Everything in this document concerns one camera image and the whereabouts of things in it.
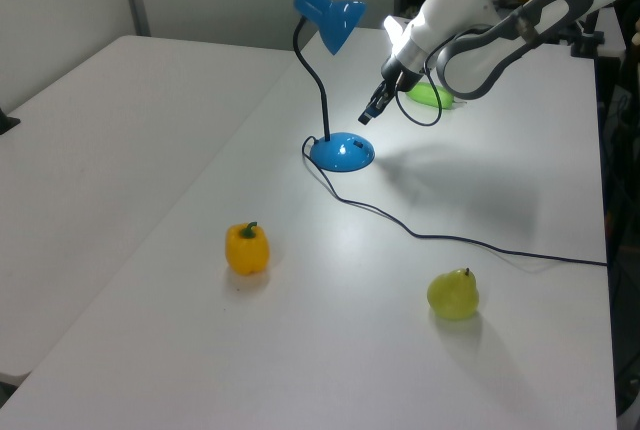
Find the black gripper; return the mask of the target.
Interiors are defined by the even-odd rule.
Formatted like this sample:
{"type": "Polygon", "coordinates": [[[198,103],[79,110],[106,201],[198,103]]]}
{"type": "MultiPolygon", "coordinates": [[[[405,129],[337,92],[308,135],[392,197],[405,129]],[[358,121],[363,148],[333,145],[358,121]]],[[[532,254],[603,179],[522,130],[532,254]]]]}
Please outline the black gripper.
{"type": "Polygon", "coordinates": [[[373,92],[364,111],[358,117],[362,125],[379,117],[389,103],[395,99],[397,91],[409,92],[422,79],[420,72],[407,69],[395,56],[389,56],[381,67],[383,82],[373,92]]]}

